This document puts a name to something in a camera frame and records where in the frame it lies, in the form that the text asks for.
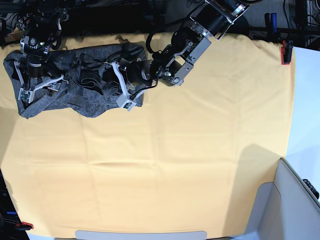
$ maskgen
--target yellow fabric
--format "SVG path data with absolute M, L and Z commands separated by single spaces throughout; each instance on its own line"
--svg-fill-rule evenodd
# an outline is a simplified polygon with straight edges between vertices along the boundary
M 68 39 L 67 49 L 145 35 Z M 163 49 L 170 34 L 154 37 Z M 19 46 L 0 52 L 0 61 Z M 0 68 L 0 161 L 31 234 L 74 238 L 120 233 L 244 233 L 258 187 L 286 153 L 295 60 L 280 46 L 227 35 L 213 41 L 180 87 L 148 91 L 143 107 L 90 119 L 72 109 L 17 114 Z

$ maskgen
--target gray fabric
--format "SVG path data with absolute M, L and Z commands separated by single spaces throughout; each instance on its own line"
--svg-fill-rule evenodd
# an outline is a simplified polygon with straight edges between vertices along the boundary
M 134 50 L 139 46 L 131 43 L 126 44 L 129 51 Z M 69 84 L 63 81 L 59 92 L 55 92 L 52 95 L 48 89 L 36 91 L 35 99 L 29 106 L 25 106 L 21 100 L 18 100 L 21 84 L 18 80 L 12 78 L 15 68 L 13 62 L 18 61 L 22 57 L 22 54 L 20 52 L 10 53 L 5 58 L 3 65 L 13 85 L 19 114 L 28 119 L 38 115 L 42 111 L 72 108 L 85 117 L 95 118 L 107 110 L 118 108 L 116 100 L 119 97 L 119 94 L 121 94 L 121 90 L 119 90 L 120 87 L 112 86 L 106 81 L 101 81 L 99 87 L 102 90 L 103 95 L 96 91 L 83 88 L 74 82 L 77 78 L 79 79 L 82 67 L 78 66 L 74 68 L 74 64 L 75 59 L 78 59 L 82 53 L 95 57 L 96 59 L 106 59 L 110 54 L 116 53 L 122 49 L 123 44 L 112 44 L 51 52 L 50 59 L 60 70 L 66 71 L 65 79 L 69 81 Z M 136 61 L 137 58 L 146 60 L 147 56 L 145 51 L 142 50 L 140 54 L 135 56 L 135 59 L 131 59 L 131 61 Z M 94 62 L 94 59 L 85 56 L 85 62 Z M 98 68 L 101 78 L 103 73 L 109 68 L 111 68 L 111 66 L 108 64 L 103 64 Z M 143 97 L 141 96 L 137 99 L 137 106 L 141 107 L 142 104 Z

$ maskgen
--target gray cloth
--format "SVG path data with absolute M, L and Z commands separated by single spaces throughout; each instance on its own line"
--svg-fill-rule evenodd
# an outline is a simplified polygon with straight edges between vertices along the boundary
M 140 58 L 142 61 L 147 59 L 146 53 L 142 46 L 131 43 L 125 44 L 125 50 L 127 54 L 124 59 L 127 61 L 129 59 L 130 62 L 136 61 L 138 58 Z M 121 50 L 121 54 L 114 55 L 114 53 L 117 53 Z M 111 44 L 68 51 L 51 52 L 50 60 L 53 61 L 60 70 L 66 72 L 65 79 L 69 81 L 69 84 L 63 81 L 59 92 L 53 93 L 48 89 L 40 89 L 36 91 L 34 101 L 29 106 L 26 106 L 22 100 L 18 100 L 21 84 L 19 80 L 12 78 L 15 69 L 14 61 L 20 60 L 22 54 L 17 51 L 10 53 L 5 58 L 3 65 L 12 81 L 19 114 L 28 119 L 38 115 L 42 111 L 72 108 L 85 117 L 95 118 L 107 110 L 118 108 L 116 100 L 122 93 L 119 85 L 115 86 L 114 83 L 112 84 L 108 80 L 102 80 L 103 73 L 107 69 L 111 68 L 110 65 L 106 63 L 100 63 L 97 67 L 98 74 L 101 77 L 101 81 L 98 83 L 98 86 L 103 95 L 97 91 L 81 87 L 76 84 L 76 82 L 77 80 L 79 81 L 81 71 L 84 68 L 83 66 L 79 65 L 80 56 L 84 56 L 84 62 L 86 63 L 95 63 L 94 58 L 107 59 L 108 56 L 112 54 L 112 61 L 120 61 L 122 58 L 121 55 L 124 53 L 123 51 L 124 44 Z M 141 107 L 142 104 L 143 97 L 141 96 L 137 99 L 137 106 Z

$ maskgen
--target yellow tablecloth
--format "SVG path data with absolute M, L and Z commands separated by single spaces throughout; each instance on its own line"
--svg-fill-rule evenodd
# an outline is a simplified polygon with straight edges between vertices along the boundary
M 145 35 L 69 38 L 67 49 Z M 170 34 L 154 37 L 163 49 Z M 295 59 L 242 35 L 212 40 L 180 87 L 148 91 L 143 107 L 95 119 L 72 109 L 18 116 L 0 68 L 0 161 L 31 234 L 75 238 L 77 230 L 120 233 L 245 231 L 258 187 L 286 154 Z M 18 45 L 0 52 L 3 59 Z

